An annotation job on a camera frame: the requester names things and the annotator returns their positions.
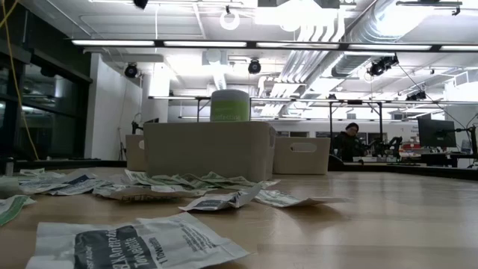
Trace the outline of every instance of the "cardboard box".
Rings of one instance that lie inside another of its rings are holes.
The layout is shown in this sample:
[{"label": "cardboard box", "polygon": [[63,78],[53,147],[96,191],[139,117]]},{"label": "cardboard box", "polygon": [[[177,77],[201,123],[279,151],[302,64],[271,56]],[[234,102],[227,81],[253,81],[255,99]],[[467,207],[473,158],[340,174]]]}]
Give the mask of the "cardboard box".
[{"label": "cardboard box", "polygon": [[146,171],[146,153],[144,136],[126,135],[126,166],[130,171]]},{"label": "cardboard box", "polygon": [[273,172],[325,175],[329,166],[330,138],[277,137]]},{"label": "cardboard box", "polygon": [[269,123],[146,123],[144,136],[150,176],[272,178],[276,131]]}]

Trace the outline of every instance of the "man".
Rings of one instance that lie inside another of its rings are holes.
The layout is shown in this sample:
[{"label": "man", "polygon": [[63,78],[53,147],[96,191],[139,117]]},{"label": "man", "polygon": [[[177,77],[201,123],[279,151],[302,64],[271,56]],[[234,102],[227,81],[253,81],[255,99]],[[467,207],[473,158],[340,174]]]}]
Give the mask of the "man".
[{"label": "man", "polygon": [[364,149],[356,136],[359,132],[357,123],[350,123],[345,132],[341,132],[332,142],[333,148],[337,150],[337,156],[342,161],[353,161],[353,157],[364,156]]}]

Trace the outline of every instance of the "wooden table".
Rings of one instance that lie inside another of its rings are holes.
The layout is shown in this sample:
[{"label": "wooden table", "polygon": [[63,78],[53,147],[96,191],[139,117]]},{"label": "wooden table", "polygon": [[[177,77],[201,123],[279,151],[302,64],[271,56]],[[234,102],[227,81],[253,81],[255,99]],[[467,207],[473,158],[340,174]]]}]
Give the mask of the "wooden table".
[{"label": "wooden table", "polygon": [[[97,168],[100,175],[121,169]],[[332,195],[351,203],[192,213],[251,255],[212,268],[478,268],[478,184],[393,173],[276,176],[297,197]],[[33,197],[0,227],[0,268],[24,268],[37,224],[124,223],[178,214],[182,202],[124,203],[91,194]]]}]

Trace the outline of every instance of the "black jacket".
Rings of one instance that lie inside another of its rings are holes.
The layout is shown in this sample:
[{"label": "black jacket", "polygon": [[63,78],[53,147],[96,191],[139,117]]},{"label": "black jacket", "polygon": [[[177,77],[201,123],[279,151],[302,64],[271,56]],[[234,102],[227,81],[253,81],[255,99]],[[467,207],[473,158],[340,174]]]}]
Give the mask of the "black jacket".
[{"label": "black jacket", "polygon": [[341,132],[332,142],[333,148],[337,150],[337,156],[342,161],[353,161],[353,157],[364,156],[364,147],[356,136],[349,136]]}]

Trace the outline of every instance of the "computer monitor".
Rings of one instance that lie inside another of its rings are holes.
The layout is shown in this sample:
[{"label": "computer monitor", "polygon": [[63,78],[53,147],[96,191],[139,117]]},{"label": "computer monitor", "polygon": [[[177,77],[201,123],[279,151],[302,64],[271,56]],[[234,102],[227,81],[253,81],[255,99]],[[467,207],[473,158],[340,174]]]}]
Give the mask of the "computer monitor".
[{"label": "computer monitor", "polygon": [[421,146],[456,147],[454,130],[453,121],[418,119]]}]

